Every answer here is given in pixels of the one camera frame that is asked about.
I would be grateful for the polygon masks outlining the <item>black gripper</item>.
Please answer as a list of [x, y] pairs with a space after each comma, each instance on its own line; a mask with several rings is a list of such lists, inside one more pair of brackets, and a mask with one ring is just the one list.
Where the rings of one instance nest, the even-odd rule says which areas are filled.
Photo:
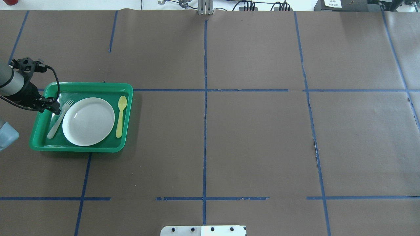
[[45, 110], [48, 110], [56, 115], [61, 114], [61, 104], [58, 102], [57, 98], [45, 98], [44, 96], [41, 96], [39, 94], [38, 88], [31, 82], [25, 84], [25, 87], [19, 92], [17, 103], [20, 106], [42, 113]]

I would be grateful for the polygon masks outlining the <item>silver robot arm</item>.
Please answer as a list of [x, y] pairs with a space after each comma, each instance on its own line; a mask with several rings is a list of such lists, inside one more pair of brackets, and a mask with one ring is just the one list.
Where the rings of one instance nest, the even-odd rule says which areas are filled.
[[[51, 70], [57, 85], [54, 97], [40, 95], [38, 87], [31, 82], [34, 73], [45, 73]], [[12, 59], [9, 64], [1, 64], [1, 99], [5, 102], [28, 111], [43, 113], [45, 110], [60, 115], [60, 83], [56, 71], [38, 60], [31, 58]]]

